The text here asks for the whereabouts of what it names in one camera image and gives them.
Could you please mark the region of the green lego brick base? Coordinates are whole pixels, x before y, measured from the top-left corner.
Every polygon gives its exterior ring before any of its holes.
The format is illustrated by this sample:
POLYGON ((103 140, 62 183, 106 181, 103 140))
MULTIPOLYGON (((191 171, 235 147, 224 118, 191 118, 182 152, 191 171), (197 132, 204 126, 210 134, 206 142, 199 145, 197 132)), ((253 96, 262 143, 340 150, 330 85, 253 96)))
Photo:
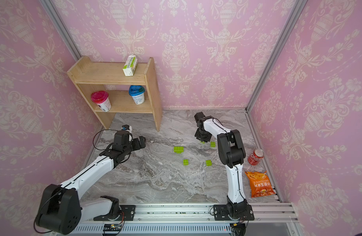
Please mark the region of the green lego brick base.
POLYGON ((184 147, 181 146, 174 147, 173 151, 177 154, 181 154, 184 152, 184 147))

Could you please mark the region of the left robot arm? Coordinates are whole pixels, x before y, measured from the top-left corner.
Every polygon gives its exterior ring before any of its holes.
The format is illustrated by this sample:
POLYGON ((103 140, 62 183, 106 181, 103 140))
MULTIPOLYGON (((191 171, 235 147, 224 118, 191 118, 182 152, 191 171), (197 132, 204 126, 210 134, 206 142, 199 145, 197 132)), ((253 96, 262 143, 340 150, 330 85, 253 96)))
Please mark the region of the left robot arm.
POLYGON ((44 189, 33 223, 34 230, 38 233, 41 227, 45 233, 68 235, 79 224, 96 220, 119 221, 116 231, 120 232, 127 221, 134 219, 134 205, 121 206, 118 198, 107 195, 85 203, 80 200, 105 174, 128 161, 134 151, 145 147, 145 137, 134 138, 129 126, 116 131, 114 141, 92 164, 61 184, 51 184, 44 189))

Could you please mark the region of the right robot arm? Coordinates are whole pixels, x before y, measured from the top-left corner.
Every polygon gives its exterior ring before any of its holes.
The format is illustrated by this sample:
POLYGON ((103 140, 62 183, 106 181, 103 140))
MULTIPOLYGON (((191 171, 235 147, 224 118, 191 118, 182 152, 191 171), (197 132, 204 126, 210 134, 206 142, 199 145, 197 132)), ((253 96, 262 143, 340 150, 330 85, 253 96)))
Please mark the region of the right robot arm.
POLYGON ((243 164, 246 151, 241 134, 236 129, 226 128, 218 119, 202 112, 194 116, 197 131, 195 137, 202 142, 217 140, 218 156, 225 166, 228 179, 227 210, 233 219, 254 220, 251 205, 247 202, 243 188, 243 164))

